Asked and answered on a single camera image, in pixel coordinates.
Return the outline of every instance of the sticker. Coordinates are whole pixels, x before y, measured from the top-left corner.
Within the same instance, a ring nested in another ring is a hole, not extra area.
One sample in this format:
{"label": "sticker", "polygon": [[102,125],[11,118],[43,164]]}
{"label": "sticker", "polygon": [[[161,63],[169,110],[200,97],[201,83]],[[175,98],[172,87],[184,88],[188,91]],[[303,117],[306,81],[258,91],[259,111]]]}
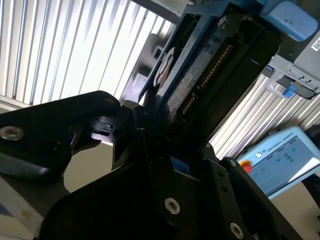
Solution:
{"label": "sticker", "polygon": [[179,86],[179,90],[177,91],[178,98],[182,96],[182,94],[185,92],[193,78],[194,76],[191,73],[189,73],[182,79],[181,84]]}
{"label": "sticker", "polygon": [[311,46],[311,48],[316,52],[318,52],[318,50],[320,49],[320,37],[317,39],[317,41],[315,41],[315,43]]}

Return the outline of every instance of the mounting hole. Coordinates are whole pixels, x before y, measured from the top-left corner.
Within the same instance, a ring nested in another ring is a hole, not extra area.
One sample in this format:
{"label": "mounting hole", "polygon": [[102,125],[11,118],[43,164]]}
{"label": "mounting hole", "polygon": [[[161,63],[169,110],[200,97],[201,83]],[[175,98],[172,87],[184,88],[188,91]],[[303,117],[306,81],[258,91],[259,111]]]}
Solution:
{"label": "mounting hole", "polygon": [[123,134],[124,134],[124,131],[122,131],[121,129],[116,129],[116,130],[113,132],[113,136],[115,136],[116,138],[121,137]]}
{"label": "mounting hole", "polygon": [[225,187],[225,186],[222,186],[222,190],[227,193],[228,192],[228,189]]}

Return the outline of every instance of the blue plastic part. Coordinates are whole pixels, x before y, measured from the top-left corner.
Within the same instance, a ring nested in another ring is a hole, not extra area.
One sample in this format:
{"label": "blue plastic part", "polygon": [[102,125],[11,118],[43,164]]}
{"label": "blue plastic part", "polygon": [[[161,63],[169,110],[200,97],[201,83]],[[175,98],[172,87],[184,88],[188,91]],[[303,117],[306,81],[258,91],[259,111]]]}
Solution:
{"label": "blue plastic part", "polygon": [[269,199],[320,170],[320,150],[298,126],[267,137],[237,159],[244,160],[251,162],[249,175]]}
{"label": "blue plastic part", "polygon": [[268,0],[260,16],[298,42],[318,29],[318,22],[292,0]]}
{"label": "blue plastic part", "polygon": [[179,159],[171,157],[171,162],[172,162],[172,166],[174,169],[177,169],[178,171],[180,171],[184,174],[190,173],[189,165],[187,163],[185,163],[184,161],[181,161]]}
{"label": "blue plastic part", "polygon": [[268,70],[270,70],[270,71],[272,71],[272,72],[275,70],[272,66],[269,66],[269,65],[266,66],[266,69],[268,69]]}
{"label": "blue plastic part", "polygon": [[285,96],[286,98],[291,98],[292,95],[296,92],[296,89],[297,87],[291,84],[283,91],[282,95]]}

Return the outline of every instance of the blue latch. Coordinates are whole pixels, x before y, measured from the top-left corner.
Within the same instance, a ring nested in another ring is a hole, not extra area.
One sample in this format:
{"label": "blue latch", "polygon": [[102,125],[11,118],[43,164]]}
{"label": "blue latch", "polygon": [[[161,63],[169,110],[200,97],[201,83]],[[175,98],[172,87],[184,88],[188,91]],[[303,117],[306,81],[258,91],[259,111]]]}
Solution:
{"label": "blue latch", "polygon": [[282,93],[286,98],[291,98],[291,96],[296,92],[297,87],[293,84],[290,84]]}
{"label": "blue latch", "polygon": [[[318,22],[296,5],[294,0],[255,0],[263,5],[260,16],[296,41],[308,39],[318,29]],[[250,10],[249,0],[231,0]]]}

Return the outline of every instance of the screw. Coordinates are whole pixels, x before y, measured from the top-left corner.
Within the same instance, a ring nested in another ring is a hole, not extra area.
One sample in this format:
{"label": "screw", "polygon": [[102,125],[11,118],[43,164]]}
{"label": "screw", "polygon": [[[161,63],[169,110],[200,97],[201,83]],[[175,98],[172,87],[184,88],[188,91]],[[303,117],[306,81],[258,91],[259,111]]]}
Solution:
{"label": "screw", "polygon": [[24,131],[17,126],[4,126],[0,129],[0,137],[5,140],[17,141],[24,137]]}
{"label": "screw", "polygon": [[234,222],[230,223],[230,229],[231,232],[238,238],[238,239],[243,239],[244,238],[244,232],[242,229],[235,224]]}
{"label": "screw", "polygon": [[231,163],[232,166],[234,166],[234,167],[237,166],[237,164],[236,164],[235,161],[233,161],[233,160],[229,160],[229,161],[230,161],[230,163]]}
{"label": "screw", "polygon": [[178,215],[180,213],[180,205],[172,197],[168,197],[164,200],[164,206],[173,215]]}

